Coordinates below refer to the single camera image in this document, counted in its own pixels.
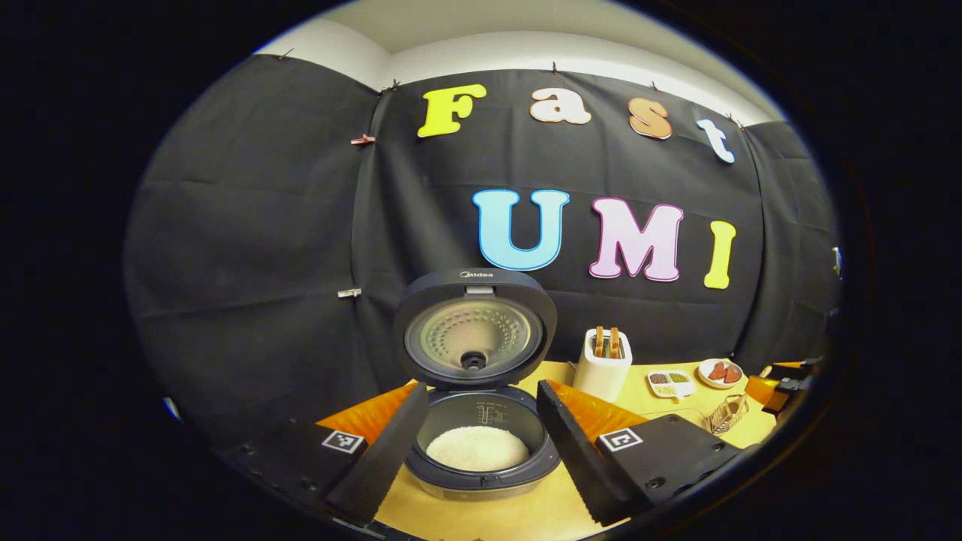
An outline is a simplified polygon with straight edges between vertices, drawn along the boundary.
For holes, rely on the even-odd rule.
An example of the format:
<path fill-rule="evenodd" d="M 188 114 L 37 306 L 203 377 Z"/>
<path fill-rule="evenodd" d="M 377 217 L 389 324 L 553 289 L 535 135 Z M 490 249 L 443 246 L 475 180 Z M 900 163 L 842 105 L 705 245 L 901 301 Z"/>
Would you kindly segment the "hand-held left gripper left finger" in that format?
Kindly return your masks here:
<path fill-rule="evenodd" d="M 365 527 L 374 521 L 427 413 L 426 384 L 411 383 L 322 421 L 286 422 L 220 456 L 309 515 Z"/>

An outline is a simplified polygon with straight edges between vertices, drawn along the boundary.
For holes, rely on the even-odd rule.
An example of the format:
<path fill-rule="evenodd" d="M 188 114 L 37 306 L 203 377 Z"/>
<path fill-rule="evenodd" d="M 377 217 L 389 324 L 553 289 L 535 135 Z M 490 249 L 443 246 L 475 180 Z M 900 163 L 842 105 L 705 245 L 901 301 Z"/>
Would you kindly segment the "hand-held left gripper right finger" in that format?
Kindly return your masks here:
<path fill-rule="evenodd" d="M 550 379 L 538 382 L 536 408 L 601 526 L 663 506 L 743 453 L 677 414 L 649 420 Z"/>

